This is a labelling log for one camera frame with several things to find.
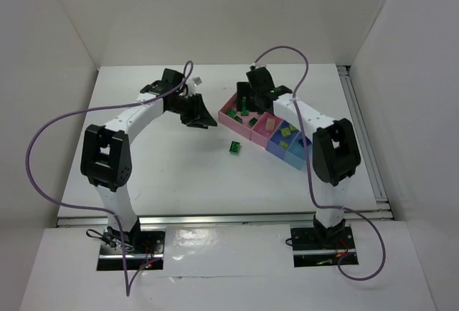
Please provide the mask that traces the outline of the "green lego plate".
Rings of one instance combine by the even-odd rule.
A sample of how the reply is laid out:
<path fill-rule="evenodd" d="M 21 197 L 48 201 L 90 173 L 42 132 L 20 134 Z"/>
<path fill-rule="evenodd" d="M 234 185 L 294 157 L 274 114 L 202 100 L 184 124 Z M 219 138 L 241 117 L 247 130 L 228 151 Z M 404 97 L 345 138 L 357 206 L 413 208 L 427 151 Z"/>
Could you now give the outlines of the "green lego plate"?
<path fill-rule="evenodd" d="M 233 109 L 230 109 L 230 110 L 227 111 L 226 115 L 231 117 L 231 118 L 234 118 L 237 115 L 237 111 L 233 110 Z"/>

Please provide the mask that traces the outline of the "green lego brick half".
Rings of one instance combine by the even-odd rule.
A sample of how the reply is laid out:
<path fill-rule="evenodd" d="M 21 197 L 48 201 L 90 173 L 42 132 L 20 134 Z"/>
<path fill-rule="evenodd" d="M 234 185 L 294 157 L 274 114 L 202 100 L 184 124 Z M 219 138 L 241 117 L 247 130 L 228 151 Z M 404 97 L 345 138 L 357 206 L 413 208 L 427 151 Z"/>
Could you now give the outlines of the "green lego brick half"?
<path fill-rule="evenodd" d="M 257 122 L 257 118 L 252 118 L 250 121 L 249 121 L 249 125 L 252 127 L 256 124 Z"/>

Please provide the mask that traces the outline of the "green curved lego top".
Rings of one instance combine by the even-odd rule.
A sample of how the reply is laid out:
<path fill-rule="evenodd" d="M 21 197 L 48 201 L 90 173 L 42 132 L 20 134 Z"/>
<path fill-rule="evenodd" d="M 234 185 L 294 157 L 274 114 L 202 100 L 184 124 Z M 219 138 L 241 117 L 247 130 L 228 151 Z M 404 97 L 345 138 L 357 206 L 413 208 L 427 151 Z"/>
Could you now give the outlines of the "green curved lego top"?
<path fill-rule="evenodd" d="M 229 147 L 229 152 L 234 155 L 238 155 L 240 153 L 241 143 L 237 141 L 232 141 Z"/>

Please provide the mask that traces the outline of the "lime square lego front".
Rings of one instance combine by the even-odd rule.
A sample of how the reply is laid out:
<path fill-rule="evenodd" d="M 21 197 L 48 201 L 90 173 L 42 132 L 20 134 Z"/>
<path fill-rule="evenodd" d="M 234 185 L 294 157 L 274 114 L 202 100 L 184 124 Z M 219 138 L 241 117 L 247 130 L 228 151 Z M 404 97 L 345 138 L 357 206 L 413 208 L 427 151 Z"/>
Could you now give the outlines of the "lime square lego front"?
<path fill-rule="evenodd" d="M 289 128 L 281 128 L 280 132 L 284 138 L 288 138 L 291 136 L 291 131 Z"/>

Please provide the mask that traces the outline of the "lime 2x2 lego brick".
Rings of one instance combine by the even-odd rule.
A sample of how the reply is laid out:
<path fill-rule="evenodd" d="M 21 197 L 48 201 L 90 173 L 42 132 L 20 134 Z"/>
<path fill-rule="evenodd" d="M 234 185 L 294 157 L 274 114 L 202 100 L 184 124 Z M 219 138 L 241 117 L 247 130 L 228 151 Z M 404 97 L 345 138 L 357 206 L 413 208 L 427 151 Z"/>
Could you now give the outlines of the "lime 2x2 lego brick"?
<path fill-rule="evenodd" d="M 291 132 L 298 132 L 298 129 L 294 125 L 289 125 L 289 129 Z"/>

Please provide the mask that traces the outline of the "dark blue lego plate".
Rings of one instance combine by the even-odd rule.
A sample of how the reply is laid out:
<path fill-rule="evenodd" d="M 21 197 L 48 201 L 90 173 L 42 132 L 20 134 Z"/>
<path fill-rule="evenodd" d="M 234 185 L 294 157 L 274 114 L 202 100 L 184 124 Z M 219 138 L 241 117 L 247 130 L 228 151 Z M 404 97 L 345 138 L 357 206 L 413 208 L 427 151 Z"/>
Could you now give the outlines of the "dark blue lego plate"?
<path fill-rule="evenodd" d="M 303 146 L 309 146 L 311 144 L 311 141 L 306 138 L 306 140 L 303 140 L 302 138 L 298 139 L 298 143 L 303 147 Z"/>

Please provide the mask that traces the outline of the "white lego brick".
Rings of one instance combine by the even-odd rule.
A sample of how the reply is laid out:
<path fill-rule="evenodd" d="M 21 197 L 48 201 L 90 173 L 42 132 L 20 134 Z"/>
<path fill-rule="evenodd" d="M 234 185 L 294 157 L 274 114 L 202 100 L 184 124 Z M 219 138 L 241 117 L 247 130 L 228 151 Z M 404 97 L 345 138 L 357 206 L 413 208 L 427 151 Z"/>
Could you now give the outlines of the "white lego brick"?
<path fill-rule="evenodd" d="M 272 132 L 275 129 L 275 119 L 274 118 L 268 118 L 265 123 L 265 130 Z"/>

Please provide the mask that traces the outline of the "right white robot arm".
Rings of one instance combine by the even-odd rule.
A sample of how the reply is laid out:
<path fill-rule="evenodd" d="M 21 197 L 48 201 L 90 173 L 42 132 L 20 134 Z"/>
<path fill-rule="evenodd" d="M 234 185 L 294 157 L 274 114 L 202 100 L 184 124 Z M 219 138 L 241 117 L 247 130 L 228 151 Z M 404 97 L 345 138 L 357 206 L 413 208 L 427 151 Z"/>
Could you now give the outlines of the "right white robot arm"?
<path fill-rule="evenodd" d="M 345 228 L 345 200 L 350 180 L 361 163 L 354 127 L 350 120 L 324 115 L 296 97 L 297 89 L 276 87 L 264 66 L 253 64 L 248 78 L 248 98 L 256 110 L 283 119 L 302 135 L 309 194 L 316 213 L 313 233 L 328 246 Z"/>

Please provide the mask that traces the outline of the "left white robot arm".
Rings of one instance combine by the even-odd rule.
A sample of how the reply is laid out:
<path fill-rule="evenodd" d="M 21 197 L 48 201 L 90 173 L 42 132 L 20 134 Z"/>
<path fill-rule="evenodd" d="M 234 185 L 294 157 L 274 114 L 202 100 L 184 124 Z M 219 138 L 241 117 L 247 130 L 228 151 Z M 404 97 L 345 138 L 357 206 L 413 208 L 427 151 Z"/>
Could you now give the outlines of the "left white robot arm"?
<path fill-rule="evenodd" d="M 190 128 L 207 129 L 217 122 L 197 92 L 201 79 L 165 69 L 160 80 L 144 86 L 136 101 L 103 125 L 89 125 L 84 133 L 80 171 L 95 187 L 108 214 L 108 233 L 134 246 L 140 220 L 133 210 L 127 183 L 133 172 L 131 144 L 153 120 L 170 112 Z"/>

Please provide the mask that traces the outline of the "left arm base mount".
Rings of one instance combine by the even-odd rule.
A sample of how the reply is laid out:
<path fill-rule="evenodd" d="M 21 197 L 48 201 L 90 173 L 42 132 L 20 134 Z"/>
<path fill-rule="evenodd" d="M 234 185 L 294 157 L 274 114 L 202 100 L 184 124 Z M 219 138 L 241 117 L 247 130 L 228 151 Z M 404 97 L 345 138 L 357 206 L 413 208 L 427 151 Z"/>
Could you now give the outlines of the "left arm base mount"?
<path fill-rule="evenodd" d="M 145 270 L 162 270 L 164 268 L 165 229 L 141 231 L 135 244 L 127 243 L 126 261 L 128 271 L 138 270 L 142 264 Z M 95 238 L 101 240 L 97 270 L 101 272 L 123 271 L 122 248 L 119 239 L 112 236 L 107 229 Z"/>

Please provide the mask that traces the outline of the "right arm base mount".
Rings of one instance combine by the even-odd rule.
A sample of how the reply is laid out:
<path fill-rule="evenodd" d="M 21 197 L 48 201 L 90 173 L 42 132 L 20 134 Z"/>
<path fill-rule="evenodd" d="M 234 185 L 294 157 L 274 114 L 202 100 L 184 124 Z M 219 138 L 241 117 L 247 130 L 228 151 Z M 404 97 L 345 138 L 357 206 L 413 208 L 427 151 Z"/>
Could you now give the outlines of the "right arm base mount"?
<path fill-rule="evenodd" d="M 293 250 L 294 267 L 336 266 L 340 259 L 342 265 L 359 264 L 350 226 L 325 244 L 316 238 L 313 228 L 291 228 L 285 244 Z"/>

